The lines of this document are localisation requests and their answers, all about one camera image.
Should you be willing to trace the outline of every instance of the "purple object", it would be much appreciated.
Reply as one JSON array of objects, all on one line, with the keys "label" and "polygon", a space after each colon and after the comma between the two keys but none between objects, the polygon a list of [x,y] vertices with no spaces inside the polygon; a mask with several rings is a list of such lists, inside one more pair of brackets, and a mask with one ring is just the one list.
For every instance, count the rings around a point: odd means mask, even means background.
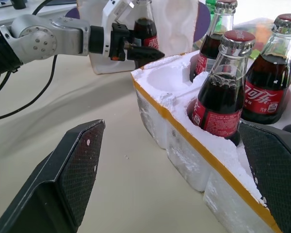
[{"label": "purple object", "polygon": [[70,11],[68,11],[68,13],[66,14],[66,17],[80,19],[80,14],[79,14],[78,9],[76,7],[72,8]]},{"label": "purple object", "polygon": [[194,34],[194,42],[203,38],[209,28],[210,21],[210,11],[208,7],[200,2],[198,4],[198,16]]}]

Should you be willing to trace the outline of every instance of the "yellow tape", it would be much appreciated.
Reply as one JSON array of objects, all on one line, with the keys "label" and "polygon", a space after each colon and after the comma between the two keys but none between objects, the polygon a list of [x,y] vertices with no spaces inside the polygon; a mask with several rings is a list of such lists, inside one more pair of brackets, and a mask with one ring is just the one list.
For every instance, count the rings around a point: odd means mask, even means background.
[{"label": "yellow tape", "polygon": [[229,172],[229,170],[220,163],[220,161],[211,154],[199,141],[197,141],[177,120],[174,119],[172,114],[164,107],[160,106],[132,77],[133,84],[144,98],[152,104],[152,106],[167,119],[181,134],[182,136],[197,150],[201,156],[216,169],[224,180],[238,193],[238,195],[251,207],[251,209],[259,215],[263,221],[269,225],[276,233],[281,233],[273,216],[263,205],[258,203],[251,194],[243,187],[243,185]]}]

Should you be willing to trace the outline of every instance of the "black cable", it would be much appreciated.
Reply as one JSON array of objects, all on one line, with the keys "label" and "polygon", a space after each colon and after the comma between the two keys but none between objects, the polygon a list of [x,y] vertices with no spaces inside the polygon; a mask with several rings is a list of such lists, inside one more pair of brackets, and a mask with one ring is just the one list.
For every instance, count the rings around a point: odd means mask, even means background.
[{"label": "black cable", "polygon": [[0,84],[0,91],[1,89],[4,87],[4,85],[6,84],[6,82],[9,80],[9,77],[11,75],[11,72],[8,71],[4,77],[4,79],[2,80],[2,83]]},{"label": "black cable", "polygon": [[[52,0],[45,0],[43,3],[41,3],[35,10],[34,12],[32,13],[33,15],[36,15],[46,4],[48,4],[50,1]],[[24,110],[25,108],[28,108],[30,105],[32,105],[34,102],[36,102],[42,95],[43,93],[47,90],[47,88],[49,87],[49,85],[51,84],[52,80],[53,80],[53,77],[54,77],[54,72],[55,72],[55,66],[56,66],[56,60],[57,60],[57,55],[54,56],[54,59],[53,59],[53,64],[52,64],[52,71],[51,71],[51,74],[50,74],[50,77],[49,77],[49,80],[48,80],[48,83],[45,85],[45,87],[42,89],[42,91],[32,100],[30,101],[29,103],[27,103],[26,105],[22,106],[21,108],[13,111],[13,112],[10,112],[8,114],[5,114],[5,115],[2,115],[0,116],[0,120],[1,119],[4,119],[4,118],[7,118],[7,117],[10,117],[22,110]],[[0,85],[0,89],[3,88],[3,86],[5,85],[4,81],[6,82],[9,77],[11,75],[11,72],[8,71],[8,73],[6,74],[6,76],[4,77],[4,80],[2,81],[1,85]]]},{"label": "black cable", "polygon": [[56,59],[57,59],[57,55],[54,56],[54,59],[53,59],[53,65],[52,65],[52,72],[50,74],[50,78],[48,80],[48,83],[46,84],[46,86],[42,89],[42,91],[32,100],[30,101],[29,103],[27,103],[26,105],[22,106],[21,108],[13,111],[13,112],[10,112],[8,114],[5,114],[5,115],[2,115],[0,116],[0,120],[3,119],[3,118],[6,118],[6,117],[10,117],[22,110],[24,110],[25,108],[29,107],[30,105],[32,105],[34,102],[36,102],[42,95],[43,93],[47,90],[47,88],[49,87],[50,83],[52,82],[53,80],[53,77],[54,77],[54,72],[55,72],[55,65],[56,65]]}]

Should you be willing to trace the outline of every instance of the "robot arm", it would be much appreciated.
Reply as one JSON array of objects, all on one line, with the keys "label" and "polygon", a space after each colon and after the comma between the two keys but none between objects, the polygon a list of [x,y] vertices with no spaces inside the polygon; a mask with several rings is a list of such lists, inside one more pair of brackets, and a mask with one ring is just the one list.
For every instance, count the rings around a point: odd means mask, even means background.
[{"label": "robot arm", "polygon": [[1,26],[0,75],[57,54],[87,56],[92,52],[115,61],[164,57],[154,48],[136,47],[133,31],[114,23],[129,13],[131,4],[130,0],[109,1],[103,10],[102,27],[80,19],[60,17],[53,21],[35,15],[20,16],[10,27]]}]

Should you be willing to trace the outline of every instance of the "table surface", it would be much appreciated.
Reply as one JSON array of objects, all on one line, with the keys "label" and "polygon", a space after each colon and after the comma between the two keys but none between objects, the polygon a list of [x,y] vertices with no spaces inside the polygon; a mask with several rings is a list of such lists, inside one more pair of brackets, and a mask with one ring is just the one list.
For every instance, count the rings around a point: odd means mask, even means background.
[{"label": "table surface", "polygon": [[[0,8],[0,25],[12,22],[16,17],[26,14],[32,14],[33,11],[40,5],[41,2],[28,2],[26,3],[26,8],[21,10],[15,10],[13,6],[7,6]],[[68,11],[76,7],[76,4],[65,4],[65,5],[55,5],[55,6],[45,6],[37,14],[38,16],[50,15],[62,11]]]},{"label": "table surface", "polygon": [[[32,62],[11,76],[0,115],[37,95],[51,62]],[[41,99],[0,121],[0,216],[67,130],[101,118],[97,180],[79,233],[226,233],[144,128],[130,73],[97,76],[88,57],[59,56]]]}]

